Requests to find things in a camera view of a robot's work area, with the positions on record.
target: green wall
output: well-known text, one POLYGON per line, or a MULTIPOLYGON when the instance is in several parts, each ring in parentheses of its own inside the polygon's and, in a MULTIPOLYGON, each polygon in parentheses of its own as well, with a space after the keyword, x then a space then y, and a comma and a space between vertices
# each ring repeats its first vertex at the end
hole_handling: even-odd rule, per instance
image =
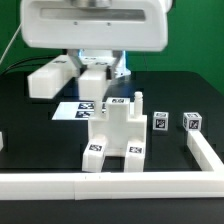
MULTIPOLYGON (((0 55, 19 25, 16 0, 0 0, 0 55)), ((193 71, 224 94, 224 1, 176 0, 168 14, 169 45, 161 53, 128 53, 132 71, 193 71)), ((21 35, 0 70, 33 56, 60 54, 60 50, 30 49, 21 35)))

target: black table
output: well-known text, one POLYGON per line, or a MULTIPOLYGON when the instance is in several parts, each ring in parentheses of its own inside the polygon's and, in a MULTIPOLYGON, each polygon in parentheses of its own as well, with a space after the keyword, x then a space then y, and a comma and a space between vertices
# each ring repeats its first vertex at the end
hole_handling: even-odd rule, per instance
MULTIPOLYGON (((78 101, 71 80, 53 100, 30 99, 27 74, 0 77, 1 173, 81 172, 88 142, 87 121, 52 121, 61 101, 78 101)), ((106 97, 144 94, 148 115, 144 171, 198 171, 186 147, 184 112, 199 112, 202 133, 223 160, 224 98, 198 74, 136 72, 112 83, 106 97), (152 130, 154 111, 169 112, 169 131, 152 130)), ((103 171, 120 172, 121 158, 106 159, 103 171)), ((94 201, 0 201, 0 223, 223 223, 224 199, 141 199, 94 201)))

